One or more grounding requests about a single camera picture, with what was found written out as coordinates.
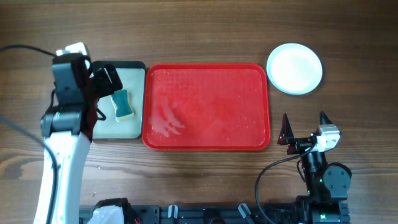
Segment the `light blue plate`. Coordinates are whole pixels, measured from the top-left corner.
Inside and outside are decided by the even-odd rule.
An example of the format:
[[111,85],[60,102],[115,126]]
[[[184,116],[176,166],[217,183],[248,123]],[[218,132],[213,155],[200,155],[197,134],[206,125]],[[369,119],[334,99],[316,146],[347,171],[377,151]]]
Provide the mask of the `light blue plate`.
[[271,66],[272,66],[272,62],[267,61],[267,63],[266,63],[267,77],[268,77],[269,81],[273,84],[273,86],[276,87],[277,89],[279,89],[278,84],[274,80],[274,76],[272,74]]

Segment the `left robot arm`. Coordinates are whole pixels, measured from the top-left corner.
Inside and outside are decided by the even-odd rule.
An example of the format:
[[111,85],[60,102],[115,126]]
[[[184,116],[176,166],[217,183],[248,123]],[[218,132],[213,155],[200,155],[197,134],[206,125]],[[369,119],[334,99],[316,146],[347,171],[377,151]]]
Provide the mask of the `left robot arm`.
[[60,50],[52,60],[55,88],[40,120],[44,170],[34,223],[78,223],[80,190],[93,130],[105,114],[100,98],[120,93],[122,81],[114,65],[93,69],[81,52]]

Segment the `green yellow sponge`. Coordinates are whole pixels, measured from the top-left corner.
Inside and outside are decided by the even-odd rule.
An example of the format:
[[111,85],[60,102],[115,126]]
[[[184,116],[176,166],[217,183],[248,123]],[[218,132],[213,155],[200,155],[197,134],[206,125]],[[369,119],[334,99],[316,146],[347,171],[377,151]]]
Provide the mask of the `green yellow sponge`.
[[130,104],[129,92],[118,90],[111,95],[111,101],[115,109],[116,121],[125,121],[135,116],[135,112]]

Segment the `white plate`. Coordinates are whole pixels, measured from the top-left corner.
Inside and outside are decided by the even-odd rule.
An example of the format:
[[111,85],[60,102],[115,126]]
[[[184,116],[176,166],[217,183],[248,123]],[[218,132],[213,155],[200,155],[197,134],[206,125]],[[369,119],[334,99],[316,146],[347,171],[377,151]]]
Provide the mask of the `white plate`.
[[310,48],[297,43],[276,47],[267,61],[280,91],[290,95],[310,93],[320,84],[323,66],[318,55]]

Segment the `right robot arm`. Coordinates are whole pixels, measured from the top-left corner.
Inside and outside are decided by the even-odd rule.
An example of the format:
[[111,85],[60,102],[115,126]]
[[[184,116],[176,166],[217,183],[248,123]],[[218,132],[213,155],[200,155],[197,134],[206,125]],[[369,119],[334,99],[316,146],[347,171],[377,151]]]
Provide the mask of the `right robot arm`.
[[307,138],[296,138],[286,114],[278,144],[287,145],[287,154],[299,155],[302,177],[307,187],[306,196],[298,196],[292,209],[293,223],[350,223],[348,198],[351,170],[339,163],[329,163],[326,152],[334,149],[341,131],[324,112],[320,112],[320,125]]

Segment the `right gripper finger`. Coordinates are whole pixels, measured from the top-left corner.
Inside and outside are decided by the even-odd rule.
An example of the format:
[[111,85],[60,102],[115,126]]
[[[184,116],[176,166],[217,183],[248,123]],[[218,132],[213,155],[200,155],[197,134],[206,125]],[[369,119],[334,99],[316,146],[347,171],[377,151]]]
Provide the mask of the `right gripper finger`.
[[320,125],[333,124],[324,111],[320,112]]
[[294,142],[294,134],[289,119],[287,117],[287,114],[285,113],[283,114],[282,117],[282,126],[277,143],[279,145],[288,145],[292,144],[293,142]]

